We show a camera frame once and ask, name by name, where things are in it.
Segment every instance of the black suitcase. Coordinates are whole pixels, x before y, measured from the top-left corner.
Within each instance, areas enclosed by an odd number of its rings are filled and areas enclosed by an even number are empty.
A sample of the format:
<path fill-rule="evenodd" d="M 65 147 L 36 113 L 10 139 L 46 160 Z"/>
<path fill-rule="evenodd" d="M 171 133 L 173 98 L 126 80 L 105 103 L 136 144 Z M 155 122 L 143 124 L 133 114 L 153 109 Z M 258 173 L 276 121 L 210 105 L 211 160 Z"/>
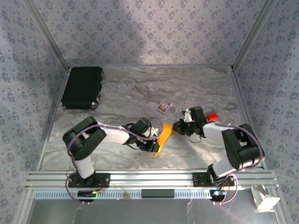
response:
<path fill-rule="evenodd" d="M 95 109 L 103 84 L 100 67 L 73 67 L 61 98 L 66 109 Z"/>

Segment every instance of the patterned wallpaper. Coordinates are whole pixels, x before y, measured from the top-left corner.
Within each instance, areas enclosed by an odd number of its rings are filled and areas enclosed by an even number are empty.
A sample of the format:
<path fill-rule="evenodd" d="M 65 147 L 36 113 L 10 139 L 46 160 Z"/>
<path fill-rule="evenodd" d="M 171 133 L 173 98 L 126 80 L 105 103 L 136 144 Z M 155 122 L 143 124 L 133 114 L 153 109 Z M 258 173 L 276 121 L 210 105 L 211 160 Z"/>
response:
<path fill-rule="evenodd" d="M 11 223 L 65 74 L 22 1 L 0 9 L 0 223 Z"/>
<path fill-rule="evenodd" d="M 299 2 L 274 7 L 237 72 L 269 168 L 299 223 Z"/>
<path fill-rule="evenodd" d="M 230 65 L 264 0 L 35 0 L 70 66 Z"/>

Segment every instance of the aluminum rail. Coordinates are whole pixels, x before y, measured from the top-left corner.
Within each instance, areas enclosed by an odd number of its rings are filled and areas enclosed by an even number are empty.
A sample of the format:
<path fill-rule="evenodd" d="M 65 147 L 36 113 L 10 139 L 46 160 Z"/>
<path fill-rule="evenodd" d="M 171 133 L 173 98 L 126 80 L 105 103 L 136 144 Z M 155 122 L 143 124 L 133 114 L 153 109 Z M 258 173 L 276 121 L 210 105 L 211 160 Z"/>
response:
<path fill-rule="evenodd" d="M 203 169 L 179 170 L 101 170 L 97 173 L 110 173 L 110 189 L 189 189 L 193 188 L 192 173 L 205 173 Z M 263 185 L 267 189 L 279 187 L 273 170 L 261 168 L 246 169 L 236 173 L 239 189 L 249 189 L 252 185 Z M 66 171 L 30 172 L 25 185 L 30 190 L 57 190 L 64 188 Z M 200 187 L 197 189 L 215 189 Z"/>

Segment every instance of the marble surface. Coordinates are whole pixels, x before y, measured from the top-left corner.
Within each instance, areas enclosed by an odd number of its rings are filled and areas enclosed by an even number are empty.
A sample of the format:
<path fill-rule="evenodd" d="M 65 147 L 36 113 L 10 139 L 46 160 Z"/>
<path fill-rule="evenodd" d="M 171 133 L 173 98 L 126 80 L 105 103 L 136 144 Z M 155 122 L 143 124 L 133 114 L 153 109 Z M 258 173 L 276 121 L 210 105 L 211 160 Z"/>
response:
<path fill-rule="evenodd" d="M 104 67 L 104 84 L 99 106 L 95 110 L 66 110 L 59 106 L 42 170 L 68 170 L 71 160 L 62 141 L 63 134 L 88 116 L 110 125 L 136 122 L 141 117 L 159 117 L 174 123 L 181 111 L 206 105 L 219 114 L 220 120 L 241 124 L 226 67 Z M 173 106 L 162 114 L 156 108 L 164 99 Z M 198 141 L 198 136 L 191 136 Z M 102 143 L 92 154 L 97 170 L 151 168 L 206 168 L 226 155 L 224 146 L 203 139 L 191 143 L 187 136 L 172 134 L 162 152 L 154 154 L 133 150 L 116 143 Z"/>

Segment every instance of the black bar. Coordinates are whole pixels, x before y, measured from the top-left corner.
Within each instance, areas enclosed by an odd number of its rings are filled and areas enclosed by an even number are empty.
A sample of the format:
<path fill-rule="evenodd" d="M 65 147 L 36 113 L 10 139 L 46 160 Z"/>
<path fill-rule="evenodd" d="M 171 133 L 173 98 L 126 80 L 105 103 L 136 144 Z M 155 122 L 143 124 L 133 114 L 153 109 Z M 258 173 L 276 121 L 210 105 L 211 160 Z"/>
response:
<path fill-rule="evenodd" d="M 142 198 L 174 198 L 174 189 L 142 189 Z"/>

